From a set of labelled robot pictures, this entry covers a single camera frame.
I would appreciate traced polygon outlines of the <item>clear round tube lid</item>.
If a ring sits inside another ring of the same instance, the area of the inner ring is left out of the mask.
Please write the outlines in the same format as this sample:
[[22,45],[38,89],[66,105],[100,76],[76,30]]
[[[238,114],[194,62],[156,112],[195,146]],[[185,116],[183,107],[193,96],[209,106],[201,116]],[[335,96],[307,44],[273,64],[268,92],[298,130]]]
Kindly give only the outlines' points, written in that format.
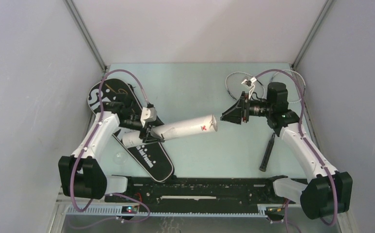
[[213,132],[218,131],[217,120],[216,120],[215,115],[212,115],[212,117],[211,117],[211,121],[210,121],[210,129],[211,129]]

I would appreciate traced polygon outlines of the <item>white shuttlecock tube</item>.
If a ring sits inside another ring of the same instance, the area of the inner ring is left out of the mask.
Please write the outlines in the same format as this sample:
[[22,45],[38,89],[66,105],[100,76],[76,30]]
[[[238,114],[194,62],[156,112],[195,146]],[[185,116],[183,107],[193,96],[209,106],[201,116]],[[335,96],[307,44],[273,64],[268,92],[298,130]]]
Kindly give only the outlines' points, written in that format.
[[[154,137],[161,137],[165,141],[168,141],[202,133],[213,133],[213,131],[210,129],[211,117],[212,115],[208,115],[152,127],[152,134]],[[123,134],[121,142],[124,147],[132,148],[146,145],[142,142],[142,138],[138,137],[138,133],[138,131],[134,131]]]

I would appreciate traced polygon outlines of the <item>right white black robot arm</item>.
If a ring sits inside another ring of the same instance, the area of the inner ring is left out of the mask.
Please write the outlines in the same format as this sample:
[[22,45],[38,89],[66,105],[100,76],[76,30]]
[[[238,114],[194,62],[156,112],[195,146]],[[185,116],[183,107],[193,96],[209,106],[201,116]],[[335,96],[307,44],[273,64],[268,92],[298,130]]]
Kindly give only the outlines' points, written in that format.
[[268,84],[264,99],[252,100],[242,92],[238,101],[222,113],[222,121],[247,123],[251,116],[265,117],[268,126],[291,149],[301,165],[307,183],[286,176],[271,178],[264,198],[276,203],[281,198],[299,203],[310,219],[345,213],[350,209],[353,179],[348,172],[338,171],[308,137],[299,115],[289,109],[288,90],[284,83]]

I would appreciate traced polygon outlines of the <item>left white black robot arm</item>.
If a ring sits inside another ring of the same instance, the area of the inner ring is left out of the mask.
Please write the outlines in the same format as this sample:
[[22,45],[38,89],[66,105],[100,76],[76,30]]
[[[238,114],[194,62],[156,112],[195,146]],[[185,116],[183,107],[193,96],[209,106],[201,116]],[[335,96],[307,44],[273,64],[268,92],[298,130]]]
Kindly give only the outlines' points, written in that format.
[[63,156],[58,169],[65,196],[86,199],[101,199],[111,193],[123,202],[133,200],[135,189],[128,185],[128,178],[107,176],[99,161],[108,139],[121,129],[140,131],[149,123],[156,122],[153,108],[141,108],[139,112],[132,104],[103,102],[93,113],[95,120],[77,149],[70,156]]

